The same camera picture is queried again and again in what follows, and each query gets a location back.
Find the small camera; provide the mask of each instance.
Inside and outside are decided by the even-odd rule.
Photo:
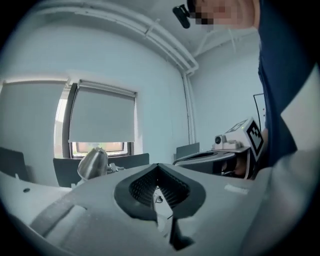
[[[225,142],[227,142],[226,136],[225,136],[225,135],[215,136],[214,142],[215,142],[215,149],[216,149],[216,150],[217,150],[217,149],[222,150],[222,149],[223,149],[223,144],[224,144]]]
[[[190,28],[190,22],[188,20],[188,18],[190,17],[190,13],[188,12],[184,4],[174,7],[172,11],[185,29]]]

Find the ceiling pipe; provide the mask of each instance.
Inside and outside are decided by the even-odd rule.
[[[147,37],[148,34],[150,34],[150,33],[152,32],[152,30],[154,29],[155,25],[156,25],[156,24],[159,24],[159,22],[160,22],[160,19],[157,18],[157,19],[155,20],[155,22],[154,22],[154,23],[148,28],[148,30],[144,33],[144,35]]]
[[[143,37],[145,36],[147,31],[145,26],[140,25],[135,21],[132,21],[125,17],[121,17],[117,14],[108,13],[100,10],[92,10],[88,8],[79,8],[79,7],[53,7],[53,8],[46,8],[43,10],[39,10],[36,12],[37,15],[47,15],[47,14],[55,14],[55,13],[72,13],[75,15],[94,17],[98,19],[107,20],[110,22],[115,22],[119,25],[122,25],[128,29],[135,31],[136,33],[139,33]],[[182,68],[182,69],[189,70],[192,68],[191,65],[188,63],[188,60],[185,59],[181,54],[179,54],[175,48],[169,45],[160,36],[154,34],[153,32],[150,32],[149,35],[146,36],[145,38],[149,39],[150,41],[155,43],[157,46],[161,46],[160,48],[169,56],[172,57],[173,55],[176,59],[175,62],[177,64],[178,64],[177,61],[179,61],[185,66],[185,68]]]
[[[175,57],[179,61],[183,62],[183,64],[186,66],[186,69],[184,70],[186,70],[185,72],[187,72],[188,74],[193,73],[195,70],[199,68],[199,64],[195,60],[195,58],[192,56],[192,54],[166,29],[164,29],[159,24],[155,23],[152,19],[138,12],[122,7],[118,4],[104,2],[104,1],[90,2],[90,1],[83,1],[83,0],[46,0],[37,4],[34,9],[41,10],[41,9],[48,9],[52,7],[67,8],[70,5],[73,5],[73,7],[77,5],[79,9],[84,9],[85,7],[88,7],[86,8],[86,11],[85,11],[86,13],[82,12],[81,13],[82,15],[85,15],[88,13],[92,14],[93,11],[100,10],[101,12],[104,13],[104,16],[108,14],[108,16],[111,15],[113,19],[116,20],[116,21],[115,20],[111,20],[111,21],[114,21],[117,23],[119,22],[119,24],[121,25],[125,25],[125,24],[129,25],[130,28],[137,27],[138,23],[135,21],[141,22],[143,23],[143,25],[147,25],[148,27],[153,26],[152,30],[148,33],[146,38],[151,37],[154,40],[158,41],[159,44],[161,45],[163,44],[164,47],[167,48],[167,54],[169,52],[170,54],[175,55]],[[143,34],[145,34],[148,30],[146,30],[146,28],[144,27],[142,31],[143,31]],[[160,34],[161,37],[157,36],[154,33],[154,31],[157,32],[158,35]],[[165,43],[165,40],[169,41],[173,46],[169,46],[168,43]]]
[[[195,112],[193,108],[190,76],[192,76],[195,71],[199,69],[199,64],[195,60],[194,56],[174,36],[172,36],[166,29],[164,29],[157,23],[157,20],[153,21],[152,19],[142,14],[131,11],[116,4],[106,2],[89,3],[87,1],[81,0],[50,0],[39,3],[36,6],[35,10],[39,15],[57,12],[69,12],[115,22],[135,31],[136,33],[139,33],[140,35],[144,36],[146,39],[157,45],[181,69],[186,97],[186,107],[188,112],[189,143],[196,142],[194,118]],[[213,33],[215,33],[215,31],[209,32],[207,34],[207,37]]]

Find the roller blind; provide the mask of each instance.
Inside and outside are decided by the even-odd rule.
[[[85,85],[74,101],[69,141],[133,142],[135,94]]]

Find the white sticker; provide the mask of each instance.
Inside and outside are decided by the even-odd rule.
[[[235,193],[239,193],[239,194],[243,194],[243,195],[247,195],[249,192],[249,189],[247,189],[247,188],[241,188],[241,187],[233,186],[231,184],[225,185],[224,189],[228,190],[230,192],[235,192]]]

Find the window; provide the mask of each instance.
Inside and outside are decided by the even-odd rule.
[[[119,157],[130,155],[130,143],[127,142],[72,142],[72,158],[83,158],[92,149],[99,147],[104,149],[108,156]]]
[[[96,147],[110,158],[133,154],[135,96],[82,80],[66,87],[55,116],[54,157],[83,158]]]
[[[53,150],[54,150],[55,158],[63,158],[62,130],[63,130],[63,123],[64,123],[67,101],[68,100],[66,98],[61,98],[59,100],[56,115],[55,115],[54,137],[53,137],[53,145],[54,145]]]

